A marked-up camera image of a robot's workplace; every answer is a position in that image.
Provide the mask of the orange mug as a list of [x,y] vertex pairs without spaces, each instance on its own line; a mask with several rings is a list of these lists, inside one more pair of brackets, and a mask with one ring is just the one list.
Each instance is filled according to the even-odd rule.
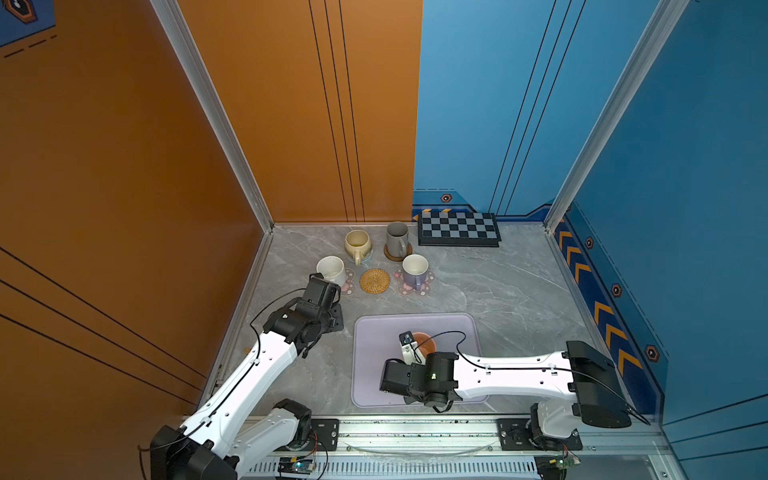
[[437,351],[437,346],[432,337],[423,332],[414,332],[414,340],[416,341],[417,348],[423,357]]

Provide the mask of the white cream mug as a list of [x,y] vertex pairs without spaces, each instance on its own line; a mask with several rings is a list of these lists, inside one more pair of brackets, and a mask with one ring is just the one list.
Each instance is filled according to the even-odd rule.
[[320,259],[316,265],[316,272],[326,281],[339,286],[343,286],[347,280],[345,263],[338,256],[326,256]]

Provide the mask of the woven rattan round coaster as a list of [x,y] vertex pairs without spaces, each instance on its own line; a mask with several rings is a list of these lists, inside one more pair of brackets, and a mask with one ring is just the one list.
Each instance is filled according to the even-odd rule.
[[359,280],[361,289],[371,295],[384,293],[389,288],[390,283],[390,275],[380,268],[365,271]]

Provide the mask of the beige yellow mug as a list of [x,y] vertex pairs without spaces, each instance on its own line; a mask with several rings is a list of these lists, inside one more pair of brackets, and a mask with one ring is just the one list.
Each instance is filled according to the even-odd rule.
[[372,251],[371,238],[364,230],[352,230],[348,232],[345,236],[344,246],[346,253],[353,249]]

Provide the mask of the pink flower silicone coaster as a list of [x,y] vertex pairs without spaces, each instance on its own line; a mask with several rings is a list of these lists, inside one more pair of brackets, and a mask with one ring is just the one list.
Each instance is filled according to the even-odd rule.
[[403,269],[398,269],[393,274],[396,280],[397,291],[401,295],[426,296],[431,291],[431,285],[436,280],[431,269],[420,275],[413,275]]

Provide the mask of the lilac mug cream inside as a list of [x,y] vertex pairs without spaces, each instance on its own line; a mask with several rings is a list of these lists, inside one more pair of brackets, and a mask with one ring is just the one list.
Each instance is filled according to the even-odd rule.
[[419,254],[410,254],[402,261],[402,276],[404,285],[412,290],[420,291],[427,282],[429,271],[428,260]]

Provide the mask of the speckled grey mug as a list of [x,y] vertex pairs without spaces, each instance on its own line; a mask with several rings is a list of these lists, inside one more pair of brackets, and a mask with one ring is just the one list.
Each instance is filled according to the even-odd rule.
[[403,222],[393,222],[387,226],[386,252],[389,257],[402,259],[408,255],[409,229]]

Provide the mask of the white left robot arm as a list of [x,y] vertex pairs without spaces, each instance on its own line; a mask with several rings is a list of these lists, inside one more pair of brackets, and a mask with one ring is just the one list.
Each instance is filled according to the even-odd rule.
[[311,409],[290,399],[244,428],[275,380],[325,333],[343,328],[338,301],[311,307],[295,299],[274,311],[246,355],[224,384],[180,427],[163,426],[139,450],[145,479],[240,479],[272,452],[319,446]]

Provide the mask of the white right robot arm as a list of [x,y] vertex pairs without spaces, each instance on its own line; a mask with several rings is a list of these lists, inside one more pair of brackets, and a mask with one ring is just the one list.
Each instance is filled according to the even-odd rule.
[[526,432],[529,443],[542,450],[566,448],[582,424],[624,429],[640,416],[621,392],[614,362],[583,341],[532,357],[479,357],[456,350],[411,363],[387,360],[380,390],[437,413],[476,397],[536,397]]

